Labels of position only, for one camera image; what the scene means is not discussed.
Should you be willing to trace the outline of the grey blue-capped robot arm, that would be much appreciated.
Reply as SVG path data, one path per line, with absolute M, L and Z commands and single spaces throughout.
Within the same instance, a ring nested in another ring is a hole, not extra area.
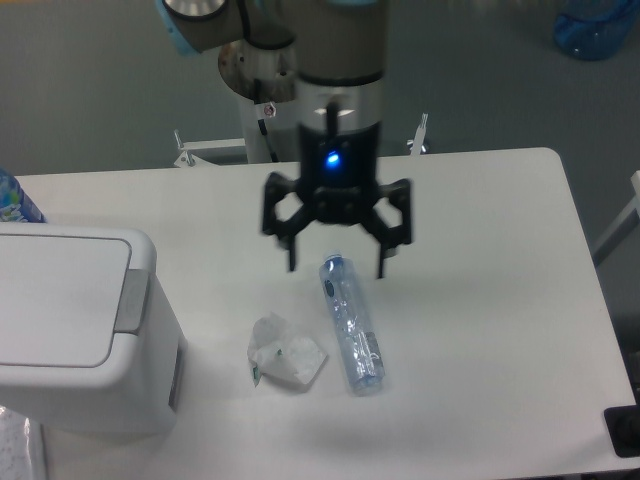
M 387 1 L 159 1 L 174 45 L 201 54 L 244 41 L 282 54 L 271 72 L 251 58 L 259 92 L 291 78 L 298 102 L 300 175 L 269 175 L 262 231 L 277 238 L 296 267 L 296 237 L 310 223 L 360 225 L 380 246 L 379 260 L 412 242 L 411 182 L 376 178 L 386 67 Z

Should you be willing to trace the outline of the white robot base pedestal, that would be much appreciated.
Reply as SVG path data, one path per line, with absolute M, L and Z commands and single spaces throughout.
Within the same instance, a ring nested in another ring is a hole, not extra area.
M 249 164 L 299 160 L 298 101 L 256 104 L 237 97 L 242 133 Z

